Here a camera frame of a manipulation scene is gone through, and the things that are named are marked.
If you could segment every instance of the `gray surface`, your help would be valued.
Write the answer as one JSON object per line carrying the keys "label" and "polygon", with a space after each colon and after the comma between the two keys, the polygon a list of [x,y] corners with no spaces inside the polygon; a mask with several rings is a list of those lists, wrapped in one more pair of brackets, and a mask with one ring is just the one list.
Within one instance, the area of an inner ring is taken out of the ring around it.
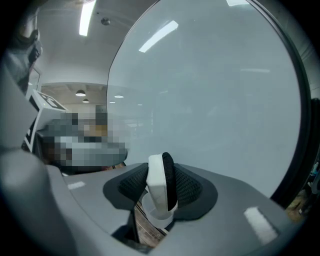
{"label": "gray surface", "polygon": [[[136,166],[138,164],[63,178],[57,168],[48,167],[55,198],[77,241],[78,250],[83,253],[81,255],[89,252],[90,255],[108,255],[111,251],[112,254],[125,255],[131,252],[132,249],[110,236],[126,222],[126,217],[122,215],[123,210],[117,210],[107,202],[102,187],[107,180]],[[286,213],[250,185],[203,169],[182,166],[215,185],[217,203],[198,220],[176,222],[150,255],[239,256],[261,249],[260,241],[244,216],[249,207],[258,207],[280,233],[292,227]],[[77,182],[84,182],[85,186],[68,191],[67,184]]]}
{"label": "gray surface", "polygon": [[[141,255],[134,249],[123,245],[109,233],[106,233],[93,221],[91,216],[86,214],[68,190],[67,184],[65,183],[58,168],[52,165],[47,165],[47,170],[50,177],[53,195],[75,239],[78,255]],[[105,218],[105,222],[112,225],[111,222],[114,221],[114,218]]]}
{"label": "gray surface", "polygon": [[0,109],[0,146],[21,147],[37,111],[26,100],[3,63],[0,65]]}
{"label": "gray surface", "polygon": [[216,205],[204,217],[176,222],[151,256],[239,256],[262,245],[247,222],[244,211],[259,207],[270,223],[280,232],[292,223],[280,206],[243,181],[181,164],[182,167],[211,181],[217,191]]}
{"label": "gray surface", "polygon": [[120,169],[66,176],[64,180],[68,185],[77,182],[85,183],[85,186],[72,189],[70,192],[90,218],[103,230],[112,234],[121,225],[127,223],[129,211],[116,209],[106,199],[103,187],[110,179],[128,172],[139,165],[137,163]]}
{"label": "gray surface", "polygon": [[54,255],[76,255],[74,238],[53,197],[46,167],[38,158],[22,149],[2,153],[0,190],[30,239]]}

